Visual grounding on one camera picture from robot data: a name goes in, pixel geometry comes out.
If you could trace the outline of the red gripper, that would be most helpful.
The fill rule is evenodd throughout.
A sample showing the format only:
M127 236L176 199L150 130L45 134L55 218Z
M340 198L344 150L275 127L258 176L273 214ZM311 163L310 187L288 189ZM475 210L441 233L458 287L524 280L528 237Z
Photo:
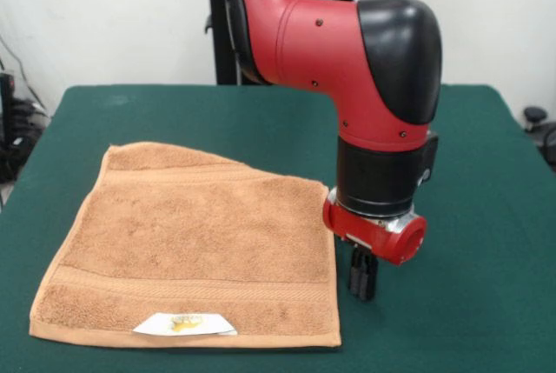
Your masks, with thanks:
M345 209L329 191L323 206L323 221L342 241L350 241L373 254L362 254L354 247L348 279L349 292L361 301L374 299L378 258L401 265L411 260L424 242L427 221L414 213L414 207L402 216L372 219Z

